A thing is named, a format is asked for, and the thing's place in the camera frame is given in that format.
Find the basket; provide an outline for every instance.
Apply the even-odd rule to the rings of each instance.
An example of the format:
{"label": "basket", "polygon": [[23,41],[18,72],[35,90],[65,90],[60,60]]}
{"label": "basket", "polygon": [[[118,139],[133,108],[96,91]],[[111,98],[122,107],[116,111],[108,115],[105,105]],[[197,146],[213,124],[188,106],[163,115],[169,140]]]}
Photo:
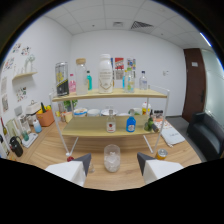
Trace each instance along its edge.
{"label": "basket", "polygon": [[36,114],[36,116],[42,127],[48,127],[54,122],[52,110],[48,110],[42,114]]}

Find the wooden shelf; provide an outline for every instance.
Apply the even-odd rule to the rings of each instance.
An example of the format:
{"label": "wooden shelf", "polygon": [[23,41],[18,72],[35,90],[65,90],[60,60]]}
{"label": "wooden shelf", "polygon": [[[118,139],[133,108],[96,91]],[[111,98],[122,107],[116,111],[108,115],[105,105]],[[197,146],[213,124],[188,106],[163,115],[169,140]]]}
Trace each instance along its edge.
{"label": "wooden shelf", "polygon": [[65,126],[62,131],[63,136],[91,137],[91,138],[109,138],[109,137],[129,137],[134,135],[147,135],[153,131],[145,131],[143,124],[147,121],[146,115],[134,116],[136,128],[134,132],[126,131],[126,122],[129,116],[116,116],[116,131],[108,133],[106,131],[106,122],[108,116],[100,117],[74,117]]}
{"label": "wooden shelf", "polygon": [[127,97],[147,97],[147,98],[167,98],[166,95],[151,90],[140,90],[138,88],[135,88],[134,93],[125,93],[124,89],[122,88],[115,88],[113,90],[113,93],[98,93],[98,89],[93,89],[89,90],[88,94],[86,95],[76,95],[76,93],[70,93],[69,95],[66,96],[61,96],[61,97],[54,97],[53,102],[58,102],[58,101],[67,101],[67,100],[78,100],[78,99],[96,99],[96,98],[127,98]]}
{"label": "wooden shelf", "polygon": [[31,75],[36,74],[36,73],[37,72],[29,72],[29,73],[18,74],[12,80],[19,79],[19,78],[26,77],[26,76],[31,76]]}

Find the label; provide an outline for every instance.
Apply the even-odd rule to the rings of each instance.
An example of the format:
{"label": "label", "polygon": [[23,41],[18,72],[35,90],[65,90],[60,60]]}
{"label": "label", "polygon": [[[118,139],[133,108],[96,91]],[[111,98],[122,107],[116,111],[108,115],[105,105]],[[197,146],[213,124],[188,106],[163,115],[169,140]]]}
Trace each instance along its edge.
{"label": "label", "polygon": [[134,131],[135,126],[134,125],[128,125],[128,131]]}
{"label": "label", "polygon": [[115,122],[107,122],[107,132],[115,132],[116,131],[116,123]]}

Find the brown door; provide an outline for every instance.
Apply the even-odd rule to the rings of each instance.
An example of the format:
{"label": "brown door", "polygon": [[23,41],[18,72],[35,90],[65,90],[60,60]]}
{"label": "brown door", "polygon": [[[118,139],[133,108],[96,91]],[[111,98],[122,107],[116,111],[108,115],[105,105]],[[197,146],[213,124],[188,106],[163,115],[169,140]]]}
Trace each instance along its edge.
{"label": "brown door", "polygon": [[200,49],[184,49],[184,55],[187,69],[187,88],[182,117],[190,122],[193,113],[204,110],[206,74]]}

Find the glass jar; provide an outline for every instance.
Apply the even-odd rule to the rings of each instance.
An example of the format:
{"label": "glass jar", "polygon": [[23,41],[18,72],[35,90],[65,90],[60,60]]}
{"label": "glass jar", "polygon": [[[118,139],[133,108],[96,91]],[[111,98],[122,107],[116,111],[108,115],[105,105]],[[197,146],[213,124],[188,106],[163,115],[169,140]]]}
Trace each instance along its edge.
{"label": "glass jar", "polygon": [[76,94],[86,95],[88,93],[88,80],[87,80],[87,69],[86,59],[76,59]]}
{"label": "glass jar", "polygon": [[117,145],[107,145],[104,148],[104,165],[111,173],[120,168],[120,148]]}

